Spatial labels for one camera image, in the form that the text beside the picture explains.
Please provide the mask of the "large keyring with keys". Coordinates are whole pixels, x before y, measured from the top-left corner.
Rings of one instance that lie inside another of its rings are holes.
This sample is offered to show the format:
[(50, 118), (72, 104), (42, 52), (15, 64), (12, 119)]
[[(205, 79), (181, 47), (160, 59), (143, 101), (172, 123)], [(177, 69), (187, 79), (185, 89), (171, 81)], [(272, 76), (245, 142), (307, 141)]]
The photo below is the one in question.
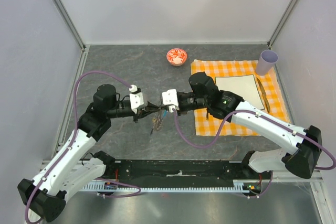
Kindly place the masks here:
[(153, 126), (152, 126), (152, 129), (150, 131), (150, 135), (152, 135), (154, 131), (158, 131), (162, 127), (163, 119), (161, 119), (161, 116), (162, 116), (163, 111), (166, 110), (166, 108), (165, 108), (165, 106), (163, 105), (162, 102), (161, 102), (160, 106), (162, 106), (162, 109), (161, 109), (162, 111), (155, 114), (155, 116), (152, 120)]

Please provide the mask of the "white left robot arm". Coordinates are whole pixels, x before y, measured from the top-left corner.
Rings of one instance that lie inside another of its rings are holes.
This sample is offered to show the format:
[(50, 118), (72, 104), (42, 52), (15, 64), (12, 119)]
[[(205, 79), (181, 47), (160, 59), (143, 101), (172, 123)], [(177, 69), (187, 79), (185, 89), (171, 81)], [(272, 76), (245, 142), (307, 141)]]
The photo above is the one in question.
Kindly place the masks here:
[(93, 95), (85, 113), (76, 121), (75, 128), (65, 145), (49, 164), (32, 180), (22, 179), (18, 191), (25, 204), (26, 223), (41, 220), (54, 221), (66, 203), (86, 184), (99, 177), (111, 178), (115, 173), (114, 159), (104, 152), (72, 169), (111, 127), (111, 119), (132, 117), (134, 121), (160, 110), (148, 102), (135, 85), (130, 88), (128, 100), (118, 100), (116, 88), (103, 84)]

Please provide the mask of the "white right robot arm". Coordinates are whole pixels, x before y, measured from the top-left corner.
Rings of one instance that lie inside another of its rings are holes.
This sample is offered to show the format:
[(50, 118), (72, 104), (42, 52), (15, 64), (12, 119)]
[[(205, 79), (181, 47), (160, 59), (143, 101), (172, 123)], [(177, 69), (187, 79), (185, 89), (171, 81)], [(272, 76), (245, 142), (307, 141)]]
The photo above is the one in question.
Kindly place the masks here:
[(204, 72), (189, 77), (191, 92), (169, 91), (169, 109), (175, 116), (183, 112), (206, 109), (212, 117), (225, 123), (244, 126), (279, 146), (273, 151), (249, 151), (240, 166), (241, 174), (248, 179), (269, 170), (291, 172), (309, 179), (317, 168), (321, 155), (321, 130), (313, 125), (303, 128), (286, 123), (257, 109), (243, 97), (221, 90)]

